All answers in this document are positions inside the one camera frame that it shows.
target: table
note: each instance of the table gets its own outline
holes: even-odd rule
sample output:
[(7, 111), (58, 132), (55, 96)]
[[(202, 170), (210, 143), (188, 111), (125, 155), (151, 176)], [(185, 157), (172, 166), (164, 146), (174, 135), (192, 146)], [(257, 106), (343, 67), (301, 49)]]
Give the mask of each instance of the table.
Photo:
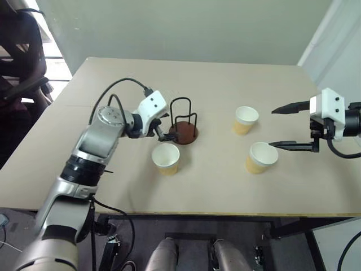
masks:
[[(276, 107), (317, 93), (301, 67), (105, 58), (84, 62), (0, 171), (1, 207), (41, 206), (96, 99), (123, 77), (160, 90), (168, 103), (189, 97), (198, 114), (199, 137), (178, 146), (179, 172), (170, 177), (160, 175), (152, 164), (151, 151), (159, 144), (155, 138), (121, 138), (107, 167), (114, 173), (103, 174), (99, 182), (96, 197), (103, 203), (130, 213), (172, 215), (361, 214), (360, 159), (339, 158), (324, 141), (318, 154), (279, 150), (278, 163), (263, 174), (250, 174), (244, 167), (254, 142), (310, 141), (307, 112), (271, 114)], [(130, 111), (143, 99), (142, 89), (132, 82), (116, 85), (113, 92)], [(235, 109), (242, 105), (260, 114), (246, 136), (232, 131)], [(162, 128), (169, 126), (167, 119)], [(352, 138), (337, 147), (345, 153), (358, 149)]]

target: white paper cup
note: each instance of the white paper cup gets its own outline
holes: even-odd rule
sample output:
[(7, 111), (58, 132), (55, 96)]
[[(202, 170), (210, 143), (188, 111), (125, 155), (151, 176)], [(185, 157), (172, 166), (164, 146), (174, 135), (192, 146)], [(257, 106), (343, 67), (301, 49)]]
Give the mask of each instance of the white paper cup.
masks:
[(252, 107), (241, 106), (237, 108), (233, 131), (238, 135), (247, 134), (258, 118), (257, 110)]
[(163, 143), (152, 151), (152, 160), (163, 175), (173, 175), (178, 170), (179, 149), (169, 143)]
[(266, 142), (252, 144), (246, 159), (246, 168), (250, 173), (261, 173), (278, 160), (277, 149)]

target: cup rim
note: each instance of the cup rim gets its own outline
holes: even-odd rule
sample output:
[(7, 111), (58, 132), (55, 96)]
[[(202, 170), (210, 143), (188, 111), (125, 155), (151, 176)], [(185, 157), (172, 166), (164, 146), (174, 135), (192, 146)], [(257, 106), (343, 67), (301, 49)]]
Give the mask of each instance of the cup rim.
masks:
[[(170, 150), (172, 151), (175, 151), (176, 152), (176, 158), (174, 159), (174, 161), (172, 163), (169, 163), (169, 164), (161, 164), (161, 163), (158, 163), (157, 161), (155, 161), (155, 152), (161, 148), (161, 147), (165, 147), (167, 146)], [(179, 161), (179, 157), (180, 157), (180, 152), (179, 152), (179, 148), (174, 145), (174, 144), (171, 144), (171, 143), (162, 143), (162, 144), (159, 144), (157, 145), (153, 151), (152, 151), (152, 161), (153, 163), (157, 166), (157, 167), (160, 167), (160, 168), (170, 168), (172, 166), (174, 166), (178, 161)]]
[[(241, 110), (247, 110), (248, 112), (251, 112), (252, 114), (254, 114), (254, 116), (251, 118), (244, 118), (244, 117), (240, 116)], [(259, 119), (259, 113), (256, 109), (254, 109), (251, 106), (240, 106), (236, 109), (236, 118), (239, 122), (241, 122), (243, 124), (252, 125), (255, 121), (257, 121)]]
[[(272, 152), (271, 156), (267, 158), (257, 157), (257, 154), (255, 153), (256, 152), (255, 148), (257, 146), (263, 146), (267, 148), (268, 152)], [(275, 164), (278, 161), (278, 157), (279, 157), (277, 149), (274, 146), (269, 145), (267, 142), (253, 143), (250, 147), (249, 155), (256, 164), (261, 165), (263, 167), (268, 167), (270, 165)]]

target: black cable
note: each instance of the black cable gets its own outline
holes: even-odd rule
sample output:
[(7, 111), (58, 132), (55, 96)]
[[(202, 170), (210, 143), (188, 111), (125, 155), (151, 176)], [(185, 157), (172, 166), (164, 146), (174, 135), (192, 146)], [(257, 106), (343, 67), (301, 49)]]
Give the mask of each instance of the black cable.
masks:
[(341, 257), (338, 261), (338, 265), (337, 265), (337, 271), (341, 271), (341, 267), (342, 267), (342, 263), (344, 261), (344, 258), (348, 252), (348, 250), (350, 249), (350, 247), (352, 246), (352, 244), (361, 236), (361, 231), (356, 234), (355, 236), (353, 236), (353, 238), (348, 242), (348, 244), (346, 245), (344, 251), (341, 254)]
[(120, 109), (120, 112), (121, 112), (121, 114), (122, 114), (123, 121), (124, 121), (124, 123), (126, 124), (124, 109), (123, 109), (122, 103), (121, 103), (120, 100), (119, 100), (119, 97), (118, 97), (116, 94), (112, 94), (112, 95), (109, 97), (108, 106), (111, 105), (113, 98), (117, 101), (118, 106), (119, 106), (119, 109)]
[(95, 207), (93, 198), (90, 201), (90, 237), (91, 237), (91, 270), (96, 271), (96, 246), (95, 246)]
[(94, 202), (97, 204), (97, 205), (100, 205), (104, 208), (107, 208), (107, 209), (110, 209), (110, 210), (113, 210), (113, 211), (116, 211), (118, 213), (121, 213), (122, 215), (125, 216), (126, 219), (128, 219), (129, 223), (130, 223), (130, 226), (131, 226), (131, 245), (130, 245), (130, 248), (129, 248), (129, 251), (128, 253), (126, 254), (126, 256), (124, 257), (124, 259), (122, 260), (122, 262), (120, 264), (118, 264), (115, 268), (112, 269), (112, 271), (117, 271), (119, 270), (123, 265), (124, 263), (126, 262), (126, 260), (128, 259), (129, 255), (131, 254), (131, 252), (133, 251), (133, 247), (134, 247), (134, 241), (135, 241), (135, 229), (134, 229), (134, 223), (133, 223), (133, 220), (128, 216), (128, 214), (120, 209), (117, 209), (117, 208), (114, 208), (114, 207), (110, 207), (110, 206), (107, 206), (105, 205), (104, 203), (101, 203), (99, 201), (97, 201), (95, 199), (95, 197), (93, 197), (93, 200)]
[(2, 230), (4, 231), (4, 240), (3, 240), (3, 242), (6, 243), (6, 229), (5, 229), (5, 226), (2, 226)]
[(327, 145), (329, 147), (329, 149), (336, 154), (337, 156), (341, 157), (341, 158), (345, 158), (345, 159), (353, 159), (353, 158), (359, 158), (361, 157), (361, 152), (357, 153), (357, 154), (343, 154), (341, 152), (339, 152), (338, 150), (336, 150), (336, 148), (333, 145), (332, 139), (328, 139), (327, 140)]
[(136, 84), (138, 84), (139, 86), (141, 86), (144, 91), (146, 91), (146, 89), (148, 89), (146, 86), (144, 86), (141, 82), (137, 81), (136, 79), (133, 79), (133, 78), (122, 78), (122, 79), (119, 79), (113, 83), (111, 83), (106, 89), (105, 91), (103, 91), (103, 93), (100, 95), (99, 99), (96, 101), (94, 107), (93, 107), (93, 110), (91, 111), (91, 114), (90, 114), (90, 118), (89, 118), (89, 125), (91, 124), (91, 122), (93, 121), (93, 116), (94, 116), (94, 113), (95, 113), (95, 110), (96, 108), (98, 107), (100, 101), (103, 99), (103, 97), (106, 95), (106, 93), (112, 88), (114, 87), (117, 83), (120, 83), (120, 82), (123, 82), (123, 81), (132, 81), (132, 82), (135, 82)]

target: floor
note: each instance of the floor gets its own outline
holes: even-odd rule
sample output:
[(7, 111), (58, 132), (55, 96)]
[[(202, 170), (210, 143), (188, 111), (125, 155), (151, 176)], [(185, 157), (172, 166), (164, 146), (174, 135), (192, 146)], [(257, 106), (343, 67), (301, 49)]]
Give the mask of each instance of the floor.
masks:
[[(7, 243), (23, 250), (34, 238), (32, 226), (33, 215), (29, 212), (19, 212), (11, 209), (0, 208), (10, 222), (6, 225)], [(121, 240), (123, 251), (130, 243), (131, 231), (127, 221), (111, 220), (117, 225), (117, 234)], [(134, 220), (136, 238), (131, 259), (136, 262), (137, 270), (144, 270), (147, 261), (159, 241), (166, 233), (198, 233), (216, 235), (232, 242), (245, 256), (254, 271), (263, 268), (254, 261), (254, 247), (260, 244), (263, 231), (269, 223), (260, 222), (216, 222), (216, 221), (174, 221), (174, 220)], [(105, 246), (106, 237), (96, 236), (97, 265), (99, 266)], [(177, 240), (179, 246), (179, 262), (177, 271), (208, 270), (207, 241)], [(271, 251), (276, 271), (315, 271), (311, 253), (304, 235), (295, 235), (271, 240)], [(91, 270), (91, 250), (89, 236), (80, 244), (79, 270)], [(11, 247), (3, 246), (0, 250), (1, 270), (11, 270), (18, 251)], [(124, 256), (120, 253), (118, 261)]]

